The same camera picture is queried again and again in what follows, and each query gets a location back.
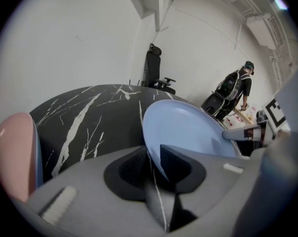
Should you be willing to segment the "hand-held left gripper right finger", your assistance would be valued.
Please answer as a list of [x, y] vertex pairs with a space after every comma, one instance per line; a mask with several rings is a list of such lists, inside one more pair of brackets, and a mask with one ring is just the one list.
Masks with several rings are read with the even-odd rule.
[[198, 153], [161, 145], [160, 164], [175, 201], [169, 231], [175, 231], [203, 216], [234, 185], [247, 160]]

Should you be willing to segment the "blue big plate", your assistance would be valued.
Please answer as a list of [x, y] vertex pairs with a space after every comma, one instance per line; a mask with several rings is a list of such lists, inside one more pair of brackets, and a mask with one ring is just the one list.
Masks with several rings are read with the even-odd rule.
[[30, 182], [32, 189], [36, 190], [43, 185], [43, 166], [40, 139], [37, 131], [36, 124], [33, 122], [33, 137], [32, 137], [32, 150], [30, 161]]
[[236, 158], [236, 148], [222, 137], [223, 132], [223, 126], [200, 108], [177, 100], [157, 101], [147, 108], [143, 117], [145, 145], [164, 177], [167, 175], [161, 165], [161, 145]]

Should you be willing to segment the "white air conditioner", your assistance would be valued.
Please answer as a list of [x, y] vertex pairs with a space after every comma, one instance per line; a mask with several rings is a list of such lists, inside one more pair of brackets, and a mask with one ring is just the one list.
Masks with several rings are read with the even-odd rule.
[[261, 46], [276, 50], [275, 36], [269, 22], [271, 17], [269, 13], [251, 16], [246, 19], [246, 25]]

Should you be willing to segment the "black shell chair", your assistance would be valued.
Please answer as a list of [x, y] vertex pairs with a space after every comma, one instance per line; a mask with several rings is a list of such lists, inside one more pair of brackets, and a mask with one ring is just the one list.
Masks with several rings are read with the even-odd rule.
[[201, 105], [201, 109], [209, 115], [215, 116], [224, 105], [224, 99], [213, 92]]

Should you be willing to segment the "pink big plate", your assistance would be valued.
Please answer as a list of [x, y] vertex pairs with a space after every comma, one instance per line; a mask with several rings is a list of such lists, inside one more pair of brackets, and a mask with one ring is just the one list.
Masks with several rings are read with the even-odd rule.
[[36, 189], [34, 123], [16, 113], [0, 124], [0, 183], [6, 193], [26, 202]]

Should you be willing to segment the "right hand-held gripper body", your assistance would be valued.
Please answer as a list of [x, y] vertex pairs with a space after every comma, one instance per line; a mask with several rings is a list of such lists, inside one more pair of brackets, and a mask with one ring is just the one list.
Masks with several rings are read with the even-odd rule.
[[257, 125], [261, 128], [262, 143], [270, 144], [279, 134], [286, 123], [286, 118], [280, 105], [272, 98], [257, 112]]

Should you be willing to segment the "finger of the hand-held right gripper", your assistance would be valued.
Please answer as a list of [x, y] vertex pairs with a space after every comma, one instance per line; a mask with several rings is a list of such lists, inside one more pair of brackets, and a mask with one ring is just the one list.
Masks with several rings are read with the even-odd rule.
[[242, 128], [225, 130], [222, 137], [226, 140], [234, 141], [259, 141], [261, 139], [262, 129], [259, 125], [250, 125]]

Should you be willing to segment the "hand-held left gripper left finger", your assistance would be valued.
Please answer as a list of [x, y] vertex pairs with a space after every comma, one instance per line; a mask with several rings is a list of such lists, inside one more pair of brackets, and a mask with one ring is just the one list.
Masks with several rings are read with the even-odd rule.
[[70, 234], [162, 234], [164, 229], [143, 202], [127, 201], [108, 189], [104, 171], [136, 147], [80, 161], [38, 188], [27, 205], [41, 213], [64, 187], [77, 194], [57, 227]]

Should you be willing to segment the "light wooden table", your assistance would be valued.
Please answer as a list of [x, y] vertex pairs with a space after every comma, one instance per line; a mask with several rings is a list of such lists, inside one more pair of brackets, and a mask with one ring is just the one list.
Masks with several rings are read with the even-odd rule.
[[234, 115], [230, 118], [231, 128], [242, 128], [244, 126], [256, 124], [257, 111], [257, 108], [254, 106], [250, 106], [245, 111], [240, 111], [234, 108]]

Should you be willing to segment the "black office chair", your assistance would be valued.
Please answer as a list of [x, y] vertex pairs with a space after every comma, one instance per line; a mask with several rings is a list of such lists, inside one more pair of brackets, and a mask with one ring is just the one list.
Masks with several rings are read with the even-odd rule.
[[170, 86], [171, 82], [176, 81], [167, 77], [165, 77], [164, 80], [160, 79], [161, 54], [161, 49], [151, 43], [149, 46], [149, 50], [146, 53], [141, 86], [158, 89], [175, 95], [176, 91]]

